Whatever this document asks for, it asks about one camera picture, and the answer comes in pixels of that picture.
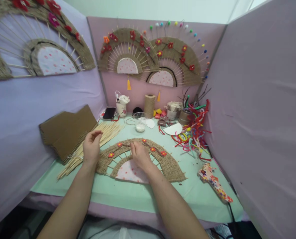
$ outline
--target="light green table mat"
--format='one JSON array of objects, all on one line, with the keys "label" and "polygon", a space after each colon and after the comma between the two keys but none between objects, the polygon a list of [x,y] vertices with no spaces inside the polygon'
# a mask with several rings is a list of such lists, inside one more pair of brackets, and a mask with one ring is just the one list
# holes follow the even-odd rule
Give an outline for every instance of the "light green table mat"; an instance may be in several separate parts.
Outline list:
[{"label": "light green table mat", "polygon": [[[124,124],[124,120],[120,119],[119,123]],[[172,185],[183,196],[198,219],[218,223],[232,221],[228,205],[219,199],[208,183],[203,183],[197,176],[197,172],[201,169],[203,162],[198,158],[194,158],[191,152],[183,151],[182,147],[175,148],[176,144],[172,138],[167,134],[162,135],[158,131],[157,126],[153,129],[146,127],[143,133],[138,133],[135,130],[135,126],[126,125],[115,138],[102,146],[101,150],[108,148],[109,145],[131,138],[153,140],[157,144],[164,146],[168,152],[172,152],[172,156],[176,161],[180,160],[178,164],[181,170],[186,173],[185,175],[188,179],[181,183],[172,183]],[[206,152],[203,152],[202,157],[210,158]],[[243,208],[238,198],[214,161],[211,162],[211,166],[217,168],[214,176],[218,177],[227,195],[233,199],[231,207],[234,217],[236,220],[241,220]],[[50,169],[32,187],[31,191],[63,197],[80,167],[78,166],[68,176],[57,181],[57,175],[64,169],[64,166],[55,160]],[[110,174],[112,169],[108,168],[107,172]],[[107,175],[95,174],[91,201],[130,210],[158,213],[150,185],[118,181]]]}]

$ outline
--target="cardboard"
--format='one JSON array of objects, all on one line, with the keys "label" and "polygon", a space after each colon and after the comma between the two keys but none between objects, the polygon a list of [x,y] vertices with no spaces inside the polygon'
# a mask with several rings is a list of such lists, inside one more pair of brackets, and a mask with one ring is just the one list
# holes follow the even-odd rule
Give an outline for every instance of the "cardboard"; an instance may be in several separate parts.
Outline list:
[{"label": "cardboard", "polygon": [[75,149],[98,122],[88,105],[77,113],[63,111],[39,125],[45,145],[50,145],[66,164]]}]

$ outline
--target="smartphone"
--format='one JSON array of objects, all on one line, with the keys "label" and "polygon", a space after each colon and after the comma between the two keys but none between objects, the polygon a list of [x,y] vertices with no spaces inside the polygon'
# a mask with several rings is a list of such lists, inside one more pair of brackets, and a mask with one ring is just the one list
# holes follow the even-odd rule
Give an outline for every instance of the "smartphone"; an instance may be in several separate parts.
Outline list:
[{"label": "smartphone", "polygon": [[102,118],[105,120],[113,119],[115,117],[115,112],[116,108],[107,108]]}]

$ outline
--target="yellow tassel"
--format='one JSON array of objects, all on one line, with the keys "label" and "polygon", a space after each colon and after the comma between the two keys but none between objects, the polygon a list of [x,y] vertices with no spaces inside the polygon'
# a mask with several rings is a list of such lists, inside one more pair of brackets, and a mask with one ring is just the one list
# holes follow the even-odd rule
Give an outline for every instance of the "yellow tassel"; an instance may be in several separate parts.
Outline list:
[{"label": "yellow tassel", "polygon": [[158,93],[157,101],[160,102],[160,91]]},{"label": "yellow tassel", "polygon": [[127,90],[131,90],[130,81],[129,81],[129,76],[128,76],[128,81],[127,81]]}]

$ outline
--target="white figurine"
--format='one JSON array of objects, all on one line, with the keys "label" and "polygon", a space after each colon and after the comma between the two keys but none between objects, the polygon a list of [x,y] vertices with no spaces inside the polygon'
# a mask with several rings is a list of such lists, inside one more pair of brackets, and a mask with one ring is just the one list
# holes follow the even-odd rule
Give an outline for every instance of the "white figurine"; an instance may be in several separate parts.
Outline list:
[{"label": "white figurine", "polygon": [[121,95],[119,91],[115,92],[116,96],[116,108],[117,113],[120,115],[120,117],[125,117],[127,114],[126,105],[129,103],[130,99],[128,96]]}]

